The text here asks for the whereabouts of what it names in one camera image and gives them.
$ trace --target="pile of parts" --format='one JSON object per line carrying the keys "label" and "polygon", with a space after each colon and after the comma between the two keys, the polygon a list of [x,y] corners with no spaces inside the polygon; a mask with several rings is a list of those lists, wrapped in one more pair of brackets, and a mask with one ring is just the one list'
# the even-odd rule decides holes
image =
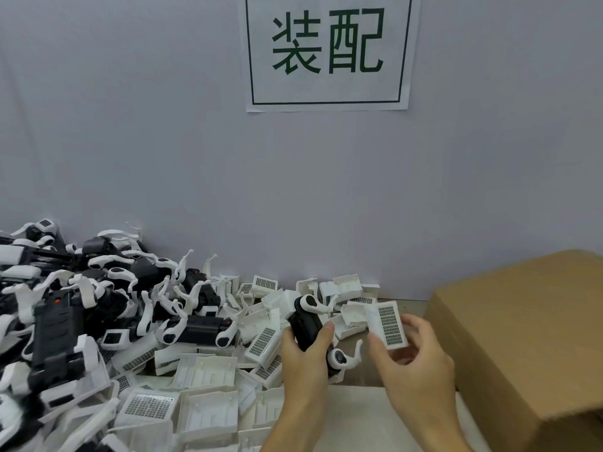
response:
{"label": "pile of parts", "polygon": [[107,230],[65,244],[49,219],[0,235],[0,449],[258,451],[283,403],[280,338],[302,350],[335,323],[330,382],[360,363],[338,340],[407,346],[395,302],[358,275],[212,276]]}

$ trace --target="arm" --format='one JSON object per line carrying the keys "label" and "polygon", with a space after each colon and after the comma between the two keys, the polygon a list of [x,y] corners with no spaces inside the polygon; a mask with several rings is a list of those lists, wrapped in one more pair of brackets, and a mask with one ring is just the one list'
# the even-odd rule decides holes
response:
{"label": "arm", "polygon": [[335,327],[328,322],[314,344],[302,352],[291,328],[283,330],[281,357],[285,403],[279,420],[262,447],[262,452],[311,452],[323,431],[326,414],[326,353]]}
{"label": "arm", "polygon": [[454,362],[429,322],[400,316],[412,345],[391,354],[369,333],[370,354],[391,405],[425,452],[471,452],[456,414]]}

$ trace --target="white backdrop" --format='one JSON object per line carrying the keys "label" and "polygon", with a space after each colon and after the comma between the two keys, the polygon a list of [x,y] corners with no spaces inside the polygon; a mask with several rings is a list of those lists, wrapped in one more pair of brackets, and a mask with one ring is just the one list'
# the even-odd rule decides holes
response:
{"label": "white backdrop", "polygon": [[602,11],[423,0],[408,111],[247,114],[236,0],[0,0],[0,228],[417,299],[600,250]]}

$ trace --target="sign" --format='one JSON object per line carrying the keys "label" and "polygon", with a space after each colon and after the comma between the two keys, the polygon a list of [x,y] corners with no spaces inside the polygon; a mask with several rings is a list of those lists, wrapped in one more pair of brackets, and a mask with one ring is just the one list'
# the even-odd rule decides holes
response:
{"label": "sign", "polygon": [[405,110],[421,0],[239,0],[247,111]]}

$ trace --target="person's left hand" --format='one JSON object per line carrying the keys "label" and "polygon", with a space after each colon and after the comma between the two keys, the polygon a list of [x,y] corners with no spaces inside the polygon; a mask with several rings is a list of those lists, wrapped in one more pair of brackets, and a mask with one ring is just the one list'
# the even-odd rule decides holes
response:
{"label": "person's left hand", "polygon": [[312,449],[323,430],[327,409],[326,354],[333,341],[335,326],[327,322],[316,341],[305,352],[297,346],[290,327],[283,330],[281,358],[285,403],[281,417],[293,418],[308,432],[306,446]]}

